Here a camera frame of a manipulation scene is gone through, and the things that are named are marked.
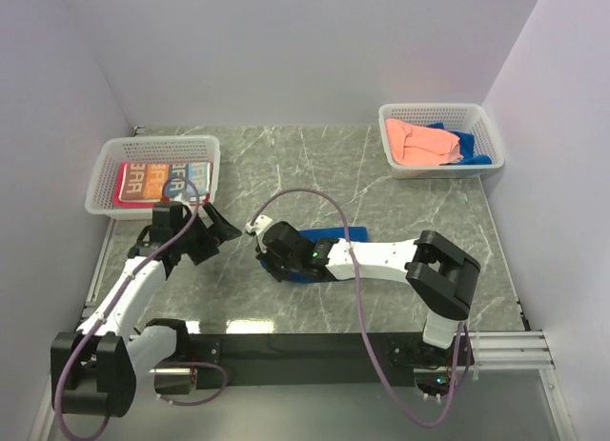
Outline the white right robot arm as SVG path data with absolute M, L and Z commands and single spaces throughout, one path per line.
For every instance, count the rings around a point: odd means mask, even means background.
M 246 225 L 256 258 L 278 282 L 326 283 L 363 279 L 409 285 L 428 308 L 419 351 L 431 364 L 453 352 L 458 324 L 468 319 L 480 263 L 436 231 L 392 242 L 348 242 L 345 237 L 309 238 L 285 221 L 261 216 Z

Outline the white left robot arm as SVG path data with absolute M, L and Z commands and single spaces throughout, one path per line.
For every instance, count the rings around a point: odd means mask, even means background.
M 142 376 L 163 362 L 179 367 L 191 359 L 183 320 L 153 319 L 137 336 L 132 330 L 182 257 L 199 265 L 240 234 L 212 204 L 192 211 L 178 201 L 157 203 L 107 297 L 76 331 L 51 343 L 54 410 L 122 417 Z

